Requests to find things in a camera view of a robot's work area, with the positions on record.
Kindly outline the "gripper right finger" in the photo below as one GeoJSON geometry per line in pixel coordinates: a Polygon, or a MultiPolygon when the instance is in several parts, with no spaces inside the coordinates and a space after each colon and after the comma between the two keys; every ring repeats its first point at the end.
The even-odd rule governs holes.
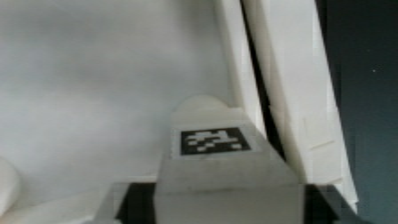
{"type": "Polygon", "coordinates": [[[304,224],[374,224],[356,214],[333,185],[306,185],[304,224]]]}

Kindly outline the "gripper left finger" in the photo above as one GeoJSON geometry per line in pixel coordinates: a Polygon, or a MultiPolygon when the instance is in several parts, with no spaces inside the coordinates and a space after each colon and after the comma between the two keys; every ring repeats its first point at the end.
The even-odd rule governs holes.
{"type": "Polygon", "coordinates": [[[96,213],[95,224],[157,224],[155,182],[114,183],[96,213]]]}

